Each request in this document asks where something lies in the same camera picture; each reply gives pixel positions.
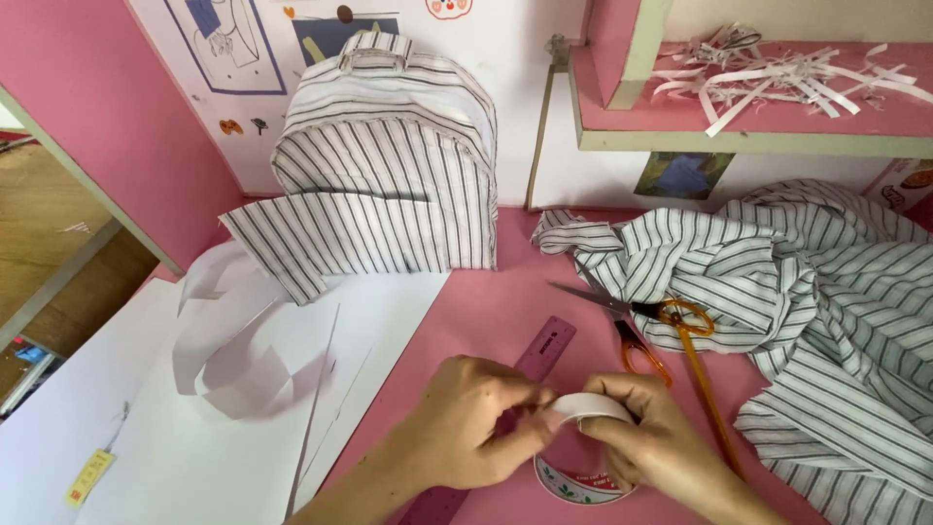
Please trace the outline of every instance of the yellow tag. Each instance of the yellow tag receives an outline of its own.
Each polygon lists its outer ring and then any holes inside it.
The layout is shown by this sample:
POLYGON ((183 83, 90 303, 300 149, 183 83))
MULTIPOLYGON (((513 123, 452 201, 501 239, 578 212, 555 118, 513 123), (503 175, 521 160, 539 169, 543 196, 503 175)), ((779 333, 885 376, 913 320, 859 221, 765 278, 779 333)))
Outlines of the yellow tag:
POLYGON ((91 456, 88 462, 84 463, 81 474, 77 475, 75 482, 71 484, 71 488, 65 493, 64 500, 72 506, 83 504, 84 499, 88 497, 88 492, 101 478, 112 460, 114 460, 113 454, 104 452, 99 448, 95 450, 94 455, 91 456))

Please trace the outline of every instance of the purple ruler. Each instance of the purple ruler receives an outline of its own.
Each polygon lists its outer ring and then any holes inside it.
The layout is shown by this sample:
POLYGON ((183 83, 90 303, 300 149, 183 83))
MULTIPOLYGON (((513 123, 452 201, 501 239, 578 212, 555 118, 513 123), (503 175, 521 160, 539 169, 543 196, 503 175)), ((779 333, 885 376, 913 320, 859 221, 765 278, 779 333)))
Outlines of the purple ruler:
MULTIPOLYGON (((515 369, 533 381, 544 380, 575 333, 574 325, 551 316, 515 363, 515 369)), ((469 490, 447 487, 425 490, 415 498, 398 525, 448 525, 468 495, 469 490)))

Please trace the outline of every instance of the backpack handle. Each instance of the backpack handle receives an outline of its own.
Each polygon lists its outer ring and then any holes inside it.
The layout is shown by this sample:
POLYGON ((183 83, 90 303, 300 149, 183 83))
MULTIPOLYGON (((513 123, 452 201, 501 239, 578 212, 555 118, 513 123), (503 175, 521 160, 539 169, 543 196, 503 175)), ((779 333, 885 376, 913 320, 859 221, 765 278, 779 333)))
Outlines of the backpack handle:
POLYGON ((357 33, 343 44, 340 55, 340 69, 344 75, 361 72, 366 65, 386 65, 388 60, 394 63, 396 73, 408 68, 411 57, 411 40, 401 35, 367 31, 357 33))

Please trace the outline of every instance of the shelf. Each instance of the shelf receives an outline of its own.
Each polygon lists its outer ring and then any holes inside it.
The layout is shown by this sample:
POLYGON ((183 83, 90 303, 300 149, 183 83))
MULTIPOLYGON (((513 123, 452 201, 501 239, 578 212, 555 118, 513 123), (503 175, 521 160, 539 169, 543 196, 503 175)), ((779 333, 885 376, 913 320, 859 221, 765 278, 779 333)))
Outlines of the shelf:
MULTIPOLYGON (((834 65, 860 69, 865 51, 876 44, 833 42, 784 42, 760 47, 763 54, 781 55, 792 50, 808 53, 826 47, 842 53, 834 65)), ((916 86, 933 92, 933 44, 891 44, 872 60, 881 66, 906 64, 900 73, 917 77, 916 86)), ((933 157, 933 104, 906 93, 883 88, 883 110, 850 96, 861 107, 856 115, 830 119, 811 106, 767 101, 749 106, 714 137, 704 130, 709 121, 699 101, 673 100, 659 94, 661 83, 651 80, 629 110, 604 109, 591 50, 574 47, 570 52, 570 83, 576 101, 578 146, 582 150, 715 151, 736 153, 798 153, 871 157, 933 157)), ((837 78, 829 86, 842 90, 855 85, 837 78)))

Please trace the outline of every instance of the double-sided tape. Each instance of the double-sided tape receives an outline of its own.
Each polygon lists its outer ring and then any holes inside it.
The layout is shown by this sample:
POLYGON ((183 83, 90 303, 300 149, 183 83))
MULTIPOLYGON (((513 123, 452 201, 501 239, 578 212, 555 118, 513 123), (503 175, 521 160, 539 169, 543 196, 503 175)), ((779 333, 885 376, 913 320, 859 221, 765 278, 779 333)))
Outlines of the double-sided tape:
MULTIPOLYGON (((564 414, 561 421, 580 421, 586 418, 607 417, 634 424, 632 415, 612 398, 596 393, 575 393, 560 397, 551 410, 564 414)), ((535 456, 535 474, 541 485, 551 494, 571 504, 608 504, 625 497, 605 472, 596 475, 572 474, 549 465, 535 456)))

